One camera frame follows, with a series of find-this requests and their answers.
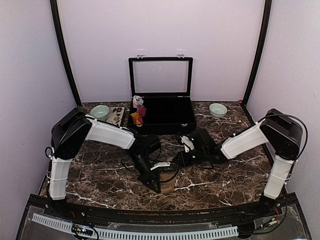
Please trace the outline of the brown sock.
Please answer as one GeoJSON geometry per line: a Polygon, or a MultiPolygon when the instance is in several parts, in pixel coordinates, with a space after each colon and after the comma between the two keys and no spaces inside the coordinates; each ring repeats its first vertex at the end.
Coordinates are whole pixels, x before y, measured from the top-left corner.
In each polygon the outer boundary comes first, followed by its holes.
{"type": "Polygon", "coordinates": [[[161,172],[159,175],[161,193],[164,195],[168,195],[174,191],[175,181],[180,171],[180,167],[173,160],[173,157],[167,159],[168,162],[171,162],[170,167],[173,167],[173,171],[161,172]]]}

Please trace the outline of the magenta striped sock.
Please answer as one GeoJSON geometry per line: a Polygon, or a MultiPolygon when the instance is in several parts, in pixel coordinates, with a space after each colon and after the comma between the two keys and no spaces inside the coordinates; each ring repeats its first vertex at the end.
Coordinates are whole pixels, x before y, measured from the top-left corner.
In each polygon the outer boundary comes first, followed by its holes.
{"type": "Polygon", "coordinates": [[[134,125],[142,125],[144,123],[143,117],[139,112],[134,112],[130,116],[134,125]]]}

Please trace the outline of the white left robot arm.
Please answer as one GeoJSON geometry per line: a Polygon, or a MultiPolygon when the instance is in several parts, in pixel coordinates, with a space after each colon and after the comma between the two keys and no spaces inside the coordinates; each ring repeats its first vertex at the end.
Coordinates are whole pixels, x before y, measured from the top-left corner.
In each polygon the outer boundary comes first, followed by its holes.
{"type": "Polygon", "coordinates": [[[154,135],[140,135],[127,127],[96,119],[76,107],[56,123],[51,129],[50,146],[45,149],[49,158],[48,195],[53,202],[51,210],[60,218],[67,218],[70,206],[63,201],[66,198],[67,180],[73,159],[86,141],[94,141],[127,150],[138,170],[138,180],[153,192],[161,193],[161,173],[179,173],[180,167],[173,161],[151,160],[150,154],[161,148],[159,138],[154,135]]]}

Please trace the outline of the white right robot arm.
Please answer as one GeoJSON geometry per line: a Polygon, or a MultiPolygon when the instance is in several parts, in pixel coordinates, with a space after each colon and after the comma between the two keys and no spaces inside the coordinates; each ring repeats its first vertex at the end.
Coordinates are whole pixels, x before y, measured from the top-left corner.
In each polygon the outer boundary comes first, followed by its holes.
{"type": "Polygon", "coordinates": [[[291,177],[294,165],[305,150],[308,134],[302,120],[272,108],[255,124],[220,143],[215,143],[204,128],[181,135],[179,143],[184,146],[184,150],[172,161],[181,168],[203,162],[224,164],[255,147],[270,144],[275,157],[263,190],[263,200],[255,205],[255,213],[266,217],[274,210],[274,200],[279,197],[291,177]]]}

